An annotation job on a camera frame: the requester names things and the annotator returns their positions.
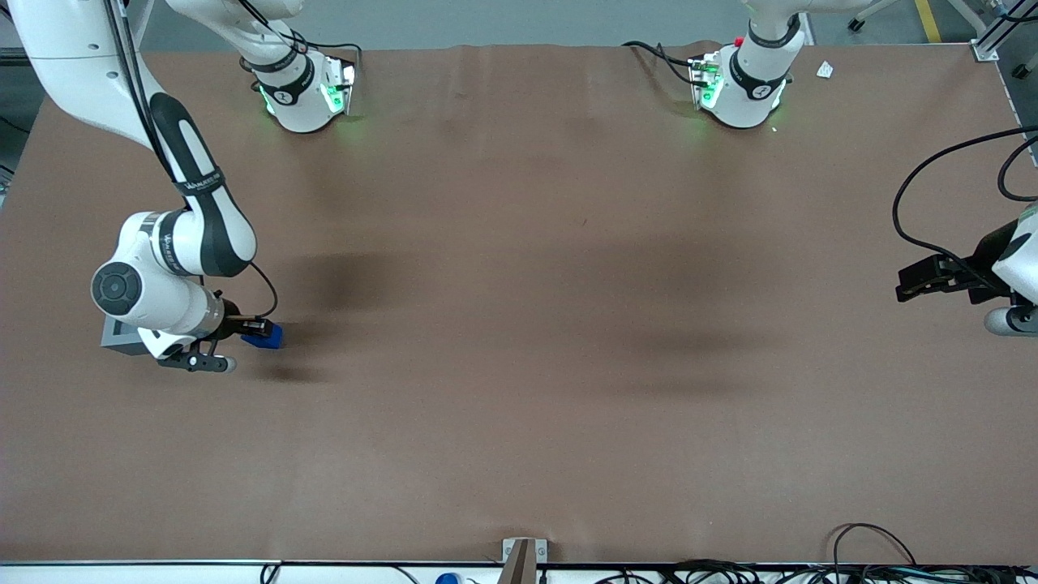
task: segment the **black cable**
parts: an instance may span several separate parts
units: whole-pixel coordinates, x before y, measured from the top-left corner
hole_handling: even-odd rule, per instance
[[[263,569],[260,571],[260,584],[273,584],[274,579],[277,578],[277,573],[279,572],[281,572],[281,564],[275,563],[264,565]]]
[[[656,49],[656,47],[653,47],[653,46],[648,45],[646,43],[643,43],[640,40],[628,40],[627,43],[624,43],[623,45],[621,45],[621,47],[634,47],[634,48],[637,48],[637,49],[644,49],[644,50],[649,51],[650,53],[652,53],[658,59],[667,59],[671,62],[673,62],[674,64],[682,64],[682,65],[688,66],[688,61],[683,61],[683,60],[681,60],[679,58],[672,57],[672,56],[667,55],[666,53],[661,53],[661,52],[659,52]]]
[[[136,71],[137,85],[135,86],[134,84],[134,76],[131,74],[130,69],[130,59],[127,57],[126,48],[122,44],[122,34],[119,32],[119,26],[115,20],[115,10],[112,8],[110,0],[105,0],[105,16],[108,17],[108,26],[112,32],[112,39],[115,41],[115,52],[118,57],[119,68],[121,69],[124,77],[126,77],[127,89],[130,91],[131,101],[133,101],[134,108],[137,110],[137,117],[140,119],[141,126],[144,129],[144,134],[152,146],[152,150],[155,152],[155,156],[158,157],[159,163],[166,171],[166,174],[169,175],[169,178],[175,182],[176,177],[173,175],[169,162],[166,160],[165,150],[162,149],[162,143],[159,141],[159,137],[156,134],[155,120],[151,117],[151,108],[146,106],[146,98],[143,95],[143,85],[140,83],[140,71],[136,66],[134,66],[134,71]],[[127,26],[127,36],[129,37],[128,43],[132,50],[133,34],[129,32],[129,21],[127,21],[126,16],[122,17],[122,21]],[[136,65],[136,54],[131,52],[130,55],[133,56],[134,64]]]
[[[608,578],[603,578],[602,580],[599,580],[595,584],[612,584],[620,578],[623,578],[625,582],[630,582],[631,580],[634,580],[636,582],[641,582],[643,584],[656,584],[655,582],[649,580],[645,576],[638,576],[637,574],[631,574],[626,571],[622,572],[618,576],[610,576]]]
[[[837,535],[837,538],[832,540],[832,572],[836,573],[837,584],[840,584],[840,540],[844,538],[844,535],[847,535],[848,533],[859,527],[871,529],[873,531],[878,531],[880,533],[883,533],[891,539],[894,539],[895,541],[897,541],[898,546],[900,546],[901,549],[904,550],[904,553],[906,556],[908,556],[908,561],[911,562],[911,565],[919,565],[919,562],[916,561],[916,556],[911,553],[911,550],[909,550],[908,546],[905,546],[905,543],[902,541],[897,535],[894,535],[885,528],[879,527],[876,524],[852,523],[848,524],[847,527],[843,528],[843,530],[840,531],[840,533]]]
[[[1020,196],[1018,194],[1013,194],[1009,192],[1009,189],[1006,188],[1006,172],[1009,171],[1009,167],[1013,165],[1013,162],[1016,161],[1016,158],[1020,154],[1022,154],[1023,150],[1031,147],[1031,145],[1034,143],[1038,143],[1038,136],[1028,139],[1022,144],[1018,145],[1016,149],[1014,149],[1012,154],[1009,155],[1009,158],[1007,158],[1006,161],[1002,163],[1002,168],[999,169],[999,192],[1002,193],[1002,196],[1005,196],[1006,198],[1010,200],[1015,200],[1017,202],[1031,202],[1034,200],[1038,200],[1038,196]]]
[[[26,133],[26,134],[28,134],[28,133],[29,133],[29,131],[28,131],[28,130],[26,130],[25,128],[22,128],[22,127],[21,127],[21,126],[19,126],[18,123],[15,123],[15,122],[13,122],[13,121],[11,121],[10,119],[7,119],[6,117],[4,117],[4,116],[2,116],[2,115],[0,115],[0,121],[3,121],[3,122],[4,122],[5,124],[7,124],[7,126],[10,126],[11,128],[13,128],[13,129],[18,130],[19,132],[23,132],[23,133]]]
[[[1006,22],[1011,22],[1011,23],[1015,23],[1015,24],[1023,24],[1023,23],[1029,23],[1029,22],[1038,22],[1038,17],[1022,17],[1022,18],[1020,18],[1020,17],[1011,17],[1009,15],[1003,15],[1003,16],[1001,16],[999,18],[1002,19],[1002,20],[1004,20],[1004,21],[1006,21]]]
[[[257,319],[267,318],[268,316],[273,314],[274,311],[277,310],[277,288],[274,287],[274,283],[270,280],[269,277],[267,277],[267,274],[265,274],[263,270],[260,269],[260,266],[257,266],[255,261],[249,261],[249,265],[252,266],[252,269],[256,270],[256,273],[260,274],[260,277],[262,277],[263,280],[267,282],[267,286],[270,287],[270,294],[271,296],[274,297],[274,304],[270,307],[270,310],[263,314],[257,314],[255,316]]]
[[[662,44],[657,44],[656,48],[654,49],[654,48],[650,47],[649,45],[646,45],[645,43],[641,43],[640,40],[629,40],[627,43],[624,43],[623,47],[631,47],[631,48],[634,48],[634,49],[645,49],[646,51],[649,51],[654,57],[656,57],[658,59],[662,59],[663,62],[666,63],[666,66],[668,66],[671,68],[671,72],[674,73],[674,75],[677,76],[678,79],[681,79],[682,81],[684,81],[685,83],[688,83],[689,85],[694,85],[695,87],[707,87],[707,86],[709,86],[709,84],[706,83],[705,81],[694,81],[694,80],[692,80],[692,79],[690,79],[690,78],[685,77],[684,75],[682,75],[681,72],[678,71],[678,68],[676,66],[674,66],[674,65],[675,64],[680,64],[680,65],[688,66],[688,62],[687,61],[683,61],[683,60],[678,59],[678,58],[675,58],[675,57],[672,57],[671,55],[667,55],[666,51],[663,50],[663,45]]]
[[[411,581],[411,584],[421,584],[420,582],[418,582],[417,578],[415,578],[414,576],[411,575],[410,572],[408,572],[408,571],[400,567],[399,565],[394,565],[394,566],[392,566],[392,568],[395,569],[397,572],[403,574],[404,576],[406,576],[407,579]]]
[[[991,289],[1002,289],[1002,286],[994,285],[993,283],[991,283],[991,281],[989,281],[986,277],[984,277],[983,275],[981,275],[980,272],[978,272],[977,270],[975,270],[962,257],[956,255],[955,253],[951,252],[950,250],[948,250],[948,249],[946,249],[946,248],[944,248],[944,247],[941,247],[939,245],[936,245],[934,243],[930,243],[928,241],[923,241],[922,239],[912,237],[912,235],[908,234],[907,232],[905,232],[904,228],[902,228],[902,226],[901,226],[901,217],[900,217],[900,214],[899,214],[900,213],[900,207],[901,207],[901,197],[904,196],[905,190],[908,189],[908,185],[911,184],[912,179],[920,172],[922,172],[924,168],[926,168],[927,166],[929,166],[932,162],[934,162],[938,158],[947,156],[947,155],[949,155],[949,154],[951,154],[953,151],[960,150],[960,149],[962,149],[964,147],[969,147],[972,145],[976,145],[976,144],[979,144],[979,143],[987,142],[987,141],[994,140],[994,139],[998,139],[998,138],[1005,138],[1006,136],[1014,136],[1016,134],[1023,134],[1023,133],[1027,133],[1027,132],[1038,132],[1038,126],[1025,126],[1022,128],[1014,128],[1012,130],[1003,130],[1001,132],[993,132],[991,134],[985,134],[985,135],[977,137],[977,138],[965,140],[965,141],[959,142],[957,144],[954,144],[954,145],[951,145],[951,146],[948,146],[948,147],[941,149],[940,151],[938,151],[938,152],[930,156],[929,158],[927,158],[926,160],[924,160],[923,162],[921,162],[918,166],[916,166],[916,168],[912,169],[912,171],[908,173],[908,176],[904,179],[904,182],[901,183],[901,188],[898,189],[898,193],[894,196],[894,205],[893,205],[893,208],[892,208],[892,215],[894,217],[894,229],[896,231],[898,231],[898,234],[901,237],[901,239],[904,239],[905,241],[907,241],[908,243],[911,243],[913,245],[918,245],[918,246],[923,247],[925,249],[930,249],[931,251],[936,251],[937,253],[940,253],[943,255],[947,255],[950,259],[952,259],[953,261],[955,261],[955,263],[959,266],[959,268],[961,268],[963,271],[965,271],[969,275],[972,275],[975,278],[977,278],[977,280],[980,281],[981,283],[983,283],[984,285],[990,287]]]
[[[176,182],[176,177],[173,175],[172,165],[169,164],[169,159],[166,158],[166,150],[162,148],[162,141],[159,139],[159,131],[155,126],[155,117],[152,115],[152,104],[147,99],[147,92],[144,91],[144,82],[140,75],[140,63],[137,62],[137,47],[134,46],[133,29],[130,27],[130,20],[127,18],[125,9],[121,10],[120,17],[122,18],[122,28],[126,30],[127,34],[127,49],[132,57],[130,60],[133,62],[132,68],[134,83],[137,85],[137,94],[140,98],[141,109],[144,110],[145,129],[153,136],[157,146],[155,149],[155,156],[159,158],[159,163],[161,163],[162,167],[166,169],[166,173],[169,174],[169,178]]]

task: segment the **blue block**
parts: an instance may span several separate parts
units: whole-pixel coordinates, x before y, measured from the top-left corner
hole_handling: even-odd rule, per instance
[[[257,337],[255,335],[242,335],[242,340],[261,350],[281,349],[281,326],[271,324],[270,337]]]

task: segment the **table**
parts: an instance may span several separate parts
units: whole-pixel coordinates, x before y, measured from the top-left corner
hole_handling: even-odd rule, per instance
[[[225,377],[98,349],[93,270],[177,198],[45,106],[0,215],[0,557],[481,559],[524,534],[555,560],[814,561],[869,521],[924,562],[1034,560],[1036,345],[985,333],[993,306],[894,297],[928,254],[894,192],[1013,126],[994,64],[805,48],[736,131],[629,49],[364,59],[353,116],[293,135],[236,59],[148,57],[281,296],[286,347],[221,345]],[[968,252],[1019,212],[994,189],[1015,143],[935,164],[905,227]],[[210,284],[269,303],[251,273]],[[899,561],[877,539],[841,559]]]

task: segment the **white robotic arm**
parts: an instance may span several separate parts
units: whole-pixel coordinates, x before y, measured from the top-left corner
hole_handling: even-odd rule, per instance
[[[130,216],[91,284],[105,314],[137,327],[152,355],[176,366],[175,356],[199,340],[271,326],[240,317],[233,303],[189,279],[241,273],[255,255],[255,234],[187,110],[162,90],[139,54],[127,51],[132,44],[124,5],[111,1],[10,0],[9,8],[54,102],[86,123],[156,150],[184,198],[182,208]],[[208,357],[207,367],[185,362],[183,368],[234,368],[233,360]]]
[[[871,0],[741,0],[749,29],[740,46],[727,45],[690,64],[699,107],[734,128],[767,118],[786,88],[787,74],[803,47],[799,12],[861,9]]]
[[[166,2],[241,53],[260,80],[267,110],[286,130],[312,132],[346,111],[354,65],[325,56],[282,22],[299,13],[303,0]]]

